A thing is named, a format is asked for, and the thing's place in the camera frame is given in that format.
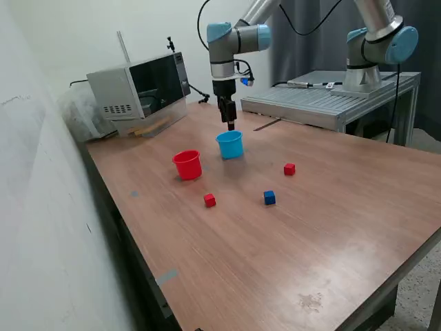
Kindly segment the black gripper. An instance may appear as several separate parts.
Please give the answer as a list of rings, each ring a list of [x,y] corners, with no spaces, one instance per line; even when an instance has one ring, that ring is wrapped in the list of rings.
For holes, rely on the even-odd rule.
[[[231,101],[232,95],[236,93],[236,80],[213,80],[213,91],[218,98],[218,109],[220,110],[221,120],[227,120],[227,128],[229,131],[235,130],[236,116],[236,103]]]

